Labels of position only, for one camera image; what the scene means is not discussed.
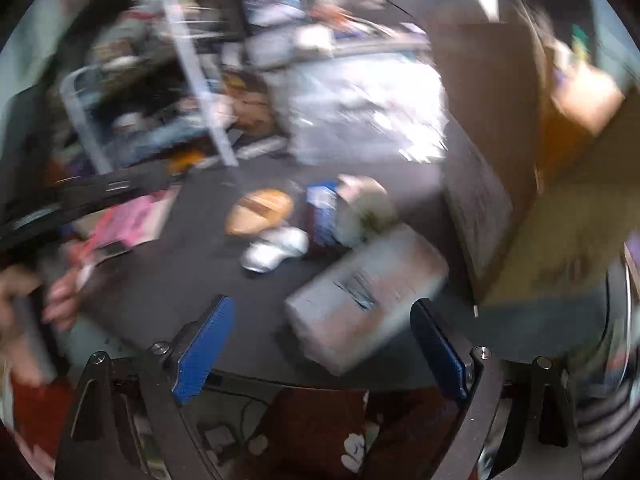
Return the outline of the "person's left hand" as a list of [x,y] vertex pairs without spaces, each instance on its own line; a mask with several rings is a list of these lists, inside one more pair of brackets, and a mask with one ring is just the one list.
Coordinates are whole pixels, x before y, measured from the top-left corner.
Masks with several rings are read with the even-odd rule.
[[9,361],[15,380],[39,388],[52,382],[39,342],[39,329],[53,323],[71,330],[79,311],[79,266],[72,266],[49,287],[26,266],[1,270],[1,354]]

